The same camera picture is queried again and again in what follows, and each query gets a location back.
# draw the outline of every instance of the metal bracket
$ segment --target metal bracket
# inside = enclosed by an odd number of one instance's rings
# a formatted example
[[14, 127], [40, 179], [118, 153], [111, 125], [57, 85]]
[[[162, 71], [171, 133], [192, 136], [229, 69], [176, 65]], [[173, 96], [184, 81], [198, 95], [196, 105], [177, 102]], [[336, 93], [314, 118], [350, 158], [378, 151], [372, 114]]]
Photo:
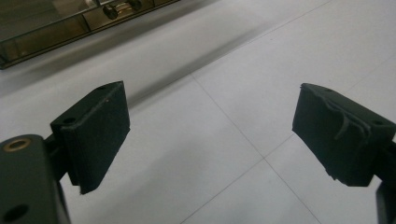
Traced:
[[99, 87], [34, 134], [0, 144], [0, 216], [5, 223], [70, 223], [59, 180], [82, 194], [97, 189], [130, 131], [122, 82]]

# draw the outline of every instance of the brass screw hole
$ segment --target brass screw hole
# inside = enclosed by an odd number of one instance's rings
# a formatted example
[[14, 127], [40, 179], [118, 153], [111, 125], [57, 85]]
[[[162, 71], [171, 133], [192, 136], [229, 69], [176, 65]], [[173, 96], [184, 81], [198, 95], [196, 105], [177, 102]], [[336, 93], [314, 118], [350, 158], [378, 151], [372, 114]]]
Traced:
[[32, 140], [30, 140], [29, 138], [20, 138], [20, 139], [14, 140], [14, 141], [6, 144], [3, 147], [3, 150], [6, 152], [19, 151], [21, 149], [28, 147], [31, 143], [32, 143]]

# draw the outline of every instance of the tile floor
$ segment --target tile floor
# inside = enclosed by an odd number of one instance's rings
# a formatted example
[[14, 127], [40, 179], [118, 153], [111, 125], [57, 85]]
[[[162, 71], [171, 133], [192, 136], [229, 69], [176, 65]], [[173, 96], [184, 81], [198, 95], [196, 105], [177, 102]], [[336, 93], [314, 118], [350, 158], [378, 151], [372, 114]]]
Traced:
[[376, 223], [291, 131], [301, 83], [396, 122], [396, 2], [182, 0], [0, 72], [0, 137], [123, 80], [132, 130], [75, 224]]

